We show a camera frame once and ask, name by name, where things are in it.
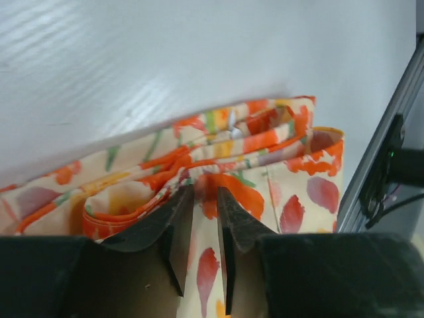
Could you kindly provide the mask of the orange floral skirt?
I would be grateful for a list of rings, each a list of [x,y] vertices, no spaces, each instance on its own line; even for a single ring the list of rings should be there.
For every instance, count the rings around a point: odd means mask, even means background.
[[[194,190],[184,295],[175,317],[224,317],[217,192],[278,234],[331,233],[344,135],[314,127],[315,98],[263,99],[200,113],[1,190],[3,237],[101,243]]]

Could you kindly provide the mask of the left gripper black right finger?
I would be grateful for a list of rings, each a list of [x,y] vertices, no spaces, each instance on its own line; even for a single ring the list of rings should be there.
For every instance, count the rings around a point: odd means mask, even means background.
[[[423,260],[395,235],[280,235],[217,192],[232,317],[422,317]]]

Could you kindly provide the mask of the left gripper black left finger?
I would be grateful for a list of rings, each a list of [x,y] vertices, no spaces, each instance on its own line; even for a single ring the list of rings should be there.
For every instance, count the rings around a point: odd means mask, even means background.
[[[194,190],[181,187],[125,231],[3,237],[2,317],[175,317],[184,295]]]

